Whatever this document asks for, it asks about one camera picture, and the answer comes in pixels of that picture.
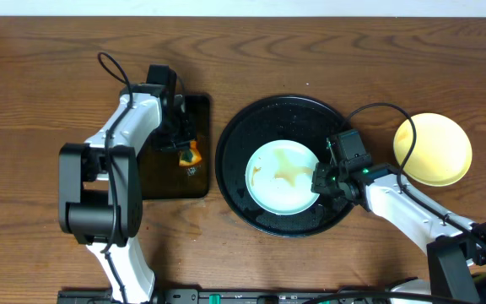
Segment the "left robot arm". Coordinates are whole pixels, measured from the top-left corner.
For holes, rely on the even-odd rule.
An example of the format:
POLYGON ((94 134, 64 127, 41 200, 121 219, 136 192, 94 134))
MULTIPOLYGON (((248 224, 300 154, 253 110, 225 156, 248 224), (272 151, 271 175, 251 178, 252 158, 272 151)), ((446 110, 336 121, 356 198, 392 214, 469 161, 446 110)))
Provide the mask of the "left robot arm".
POLYGON ((96 134, 59 152, 59 224, 96 256, 111 283, 112 303, 148 303, 154 293, 155 274, 138 240, 138 155, 148 141, 176 152, 179 167, 202 159, 185 99, 173 84, 129 84, 96 134))

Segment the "pale blue plate front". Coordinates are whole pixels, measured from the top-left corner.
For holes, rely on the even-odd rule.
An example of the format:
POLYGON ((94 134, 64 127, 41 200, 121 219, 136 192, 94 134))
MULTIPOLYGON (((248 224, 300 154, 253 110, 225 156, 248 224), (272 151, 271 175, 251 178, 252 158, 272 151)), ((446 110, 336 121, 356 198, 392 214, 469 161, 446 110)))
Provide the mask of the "pale blue plate front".
POLYGON ((257 149, 246 165, 246 188, 254 202, 275 215, 293 215, 319 198, 311 191, 318 159, 303 144, 275 140, 257 149))

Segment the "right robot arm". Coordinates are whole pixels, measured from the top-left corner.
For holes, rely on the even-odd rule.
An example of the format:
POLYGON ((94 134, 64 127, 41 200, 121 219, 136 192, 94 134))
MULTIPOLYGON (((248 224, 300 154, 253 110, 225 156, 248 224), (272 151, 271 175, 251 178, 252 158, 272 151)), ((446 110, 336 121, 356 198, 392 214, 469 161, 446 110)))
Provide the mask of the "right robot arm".
POLYGON ((429 279, 408 279, 389 289, 390 303, 410 296, 486 303, 486 222, 448 210, 420 192, 394 166, 346 171, 319 163, 311 190, 341 203, 358 204, 401 231, 428 259, 429 279))

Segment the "yellow plate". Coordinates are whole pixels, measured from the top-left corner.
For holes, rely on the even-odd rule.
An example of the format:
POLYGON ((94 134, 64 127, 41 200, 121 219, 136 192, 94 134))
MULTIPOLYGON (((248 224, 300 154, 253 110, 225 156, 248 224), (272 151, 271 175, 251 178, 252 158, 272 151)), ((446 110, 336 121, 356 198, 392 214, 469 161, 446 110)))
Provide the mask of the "yellow plate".
POLYGON ((431 187, 450 186, 468 172, 473 159, 470 140, 453 120, 436 113, 421 113, 405 121, 396 131, 393 151, 399 163, 408 155, 403 171, 431 187))

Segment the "green and yellow sponge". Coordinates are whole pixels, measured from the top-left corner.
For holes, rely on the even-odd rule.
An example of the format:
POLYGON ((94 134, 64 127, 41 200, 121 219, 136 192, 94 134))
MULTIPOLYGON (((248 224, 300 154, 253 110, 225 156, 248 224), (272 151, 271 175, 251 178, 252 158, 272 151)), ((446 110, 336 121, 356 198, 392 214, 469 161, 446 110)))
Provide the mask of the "green and yellow sponge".
POLYGON ((179 166, 189 167, 198 164, 202 156, 197 149, 197 141, 192 140, 187 147, 179 152, 179 166))

